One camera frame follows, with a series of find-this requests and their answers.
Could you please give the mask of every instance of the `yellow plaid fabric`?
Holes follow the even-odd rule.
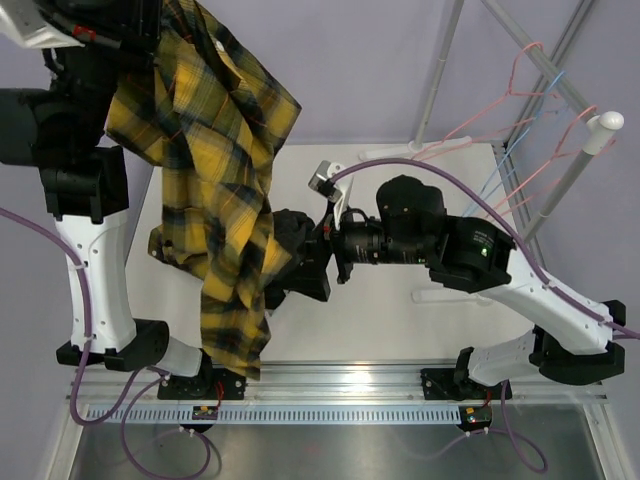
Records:
[[[126,75],[111,138],[162,167],[149,252],[204,281],[205,351],[259,378],[265,286],[291,256],[275,240],[272,164],[300,105],[194,0],[165,0],[152,74]]]

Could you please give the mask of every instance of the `metal post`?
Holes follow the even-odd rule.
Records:
[[[531,240],[540,230],[542,224],[549,218],[562,198],[573,186],[591,159],[600,153],[609,143],[613,135],[624,125],[624,117],[617,112],[607,112],[591,119],[587,126],[591,135],[575,160],[563,175],[558,186],[551,192],[540,211],[533,217],[522,233],[525,242]]]
[[[509,13],[502,8],[502,6],[497,2],[497,0],[482,0],[485,7],[493,14],[493,16],[500,22],[502,27],[511,35],[518,45],[521,48],[526,47],[533,43],[531,37],[523,30],[523,28],[516,22]],[[560,71],[555,67],[555,65],[549,60],[549,58],[544,54],[544,52],[539,47],[533,47],[527,50],[527,55],[531,59],[531,61],[538,67],[540,73],[542,73],[548,81],[553,81]],[[575,87],[571,84],[571,82],[567,79],[566,75],[563,75],[562,78],[557,83],[556,89],[562,95],[562,97],[569,104],[569,107],[576,112],[577,114],[582,113],[587,108],[590,107],[590,104],[584,99],[580,92],[578,92]],[[592,118],[595,114],[591,113],[582,117],[582,119],[586,122],[590,118]]]
[[[564,65],[569,52],[573,48],[573,45],[578,38],[578,33],[582,30],[582,27],[584,26],[585,22],[589,18],[589,15],[593,11],[594,7],[598,4],[598,2],[599,0],[581,0],[576,6],[576,9],[574,10],[573,15],[571,15],[571,19],[562,32],[558,43],[554,47],[553,52],[551,52],[550,60],[559,69],[561,69],[562,65]],[[544,92],[549,83],[550,82],[545,79],[544,75],[540,75],[540,77],[538,77],[538,80],[536,81],[535,86],[533,87],[532,92]],[[531,118],[534,112],[536,112],[538,108],[540,108],[540,105],[543,101],[544,99],[542,97],[529,97],[516,123],[519,123],[527,118]],[[507,137],[507,147],[511,146],[511,144],[522,134],[522,132],[526,128],[528,128],[528,126],[525,124],[514,127]]]
[[[440,48],[438,65],[436,66],[436,70],[433,73],[433,78],[431,79],[431,89],[429,90],[429,96],[427,97],[427,101],[424,107],[424,114],[422,115],[422,120],[420,122],[420,126],[418,127],[418,133],[416,133],[416,138],[412,145],[414,149],[419,150],[420,148],[422,148],[425,131],[427,130],[427,124],[429,123],[429,120],[431,118],[433,105],[436,103],[438,88],[440,87],[440,81],[442,80],[444,67],[447,63],[447,58],[449,57],[449,50],[451,49],[451,44],[453,43],[453,36],[456,33],[458,20],[460,20],[460,13],[462,12],[463,5],[464,0],[455,0],[453,4],[453,10],[451,11],[451,17],[449,18],[449,24],[447,25],[444,39],[442,40],[442,47]]]

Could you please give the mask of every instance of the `white tabletop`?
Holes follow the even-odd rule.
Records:
[[[307,183],[321,160],[356,163],[362,150],[380,145],[290,146],[278,155],[270,199],[274,210],[304,211],[319,220],[325,200]],[[490,145],[478,144],[450,152],[431,161],[460,178],[476,191],[495,168]],[[379,216],[377,188],[395,175],[405,173],[444,193],[450,214],[460,215],[468,199],[455,187],[428,172],[409,167],[382,167],[356,175],[350,205],[368,215]],[[500,188],[491,198],[504,198]],[[199,311],[201,282],[154,260],[147,254],[151,229],[160,224],[161,175],[154,172],[127,263],[127,283],[135,318],[165,320],[174,337],[200,346]],[[378,361],[454,359],[462,348],[487,347],[522,335],[531,323],[508,308],[492,303],[480,305],[472,297],[442,291],[420,266],[356,265],[351,281],[337,285],[337,270],[328,270],[332,294],[320,303],[291,294],[269,319],[272,340],[263,361]],[[426,303],[415,303],[412,292]]]

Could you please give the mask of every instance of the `plaid shirt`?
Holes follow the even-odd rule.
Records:
[[[291,260],[275,239],[272,164],[300,105],[194,0],[165,0],[153,73],[120,79],[107,132],[162,167],[149,253],[204,281],[204,350],[259,378],[264,288]]]

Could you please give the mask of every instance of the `perforated metal strip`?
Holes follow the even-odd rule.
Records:
[[[89,420],[104,415],[109,405],[89,408]],[[121,407],[109,422],[120,422]],[[134,407],[127,423],[176,424],[185,422],[226,425],[444,425],[459,424],[455,406],[223,406],[213,418],[194,416],[192,405],[141,405]]]

